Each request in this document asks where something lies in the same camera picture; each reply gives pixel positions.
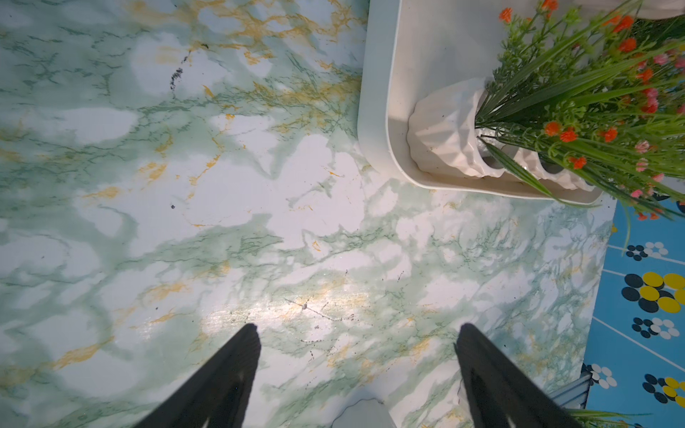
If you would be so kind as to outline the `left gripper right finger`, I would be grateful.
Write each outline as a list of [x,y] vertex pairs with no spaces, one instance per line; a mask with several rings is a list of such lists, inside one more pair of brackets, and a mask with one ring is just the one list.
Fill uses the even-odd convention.
[[580,425],[476,326],[464,324],[454,348],[475,427],[555,428]]

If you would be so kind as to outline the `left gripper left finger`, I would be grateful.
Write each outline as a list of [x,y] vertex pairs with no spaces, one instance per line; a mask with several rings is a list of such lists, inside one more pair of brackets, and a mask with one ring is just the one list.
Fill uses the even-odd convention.
[[137,426],[241,427],[261,350],[257,326],[243,326]]

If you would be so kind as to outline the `red potted gypsophila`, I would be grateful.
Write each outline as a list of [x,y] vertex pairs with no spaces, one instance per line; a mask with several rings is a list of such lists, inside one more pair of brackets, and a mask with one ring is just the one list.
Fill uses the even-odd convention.
[[634,210],[640,220],[681,219],[667,179],[684,178],[684,42],[615,42],[606,53],[553,48],[517,73],[491,112],[502,142],[543,160]]
[[555,1],[536,2],[529,16],[503,9],[499,19],[507,35],[492,76],[438,89],[417,103],[407,135],[414,162],[446,178],[512,178],[547,197],[553,196],[553,187],[601,191],[535,151],[502,142],[489,116],[517,87],[517,73],[553,48],[581,46],[587,55],[598,56],[628,37],[641,45],[684,42],[683,17],[658,24],[640,17],[640,7],[638,1],[624,1],[588,18],[577,6],[560,12]]

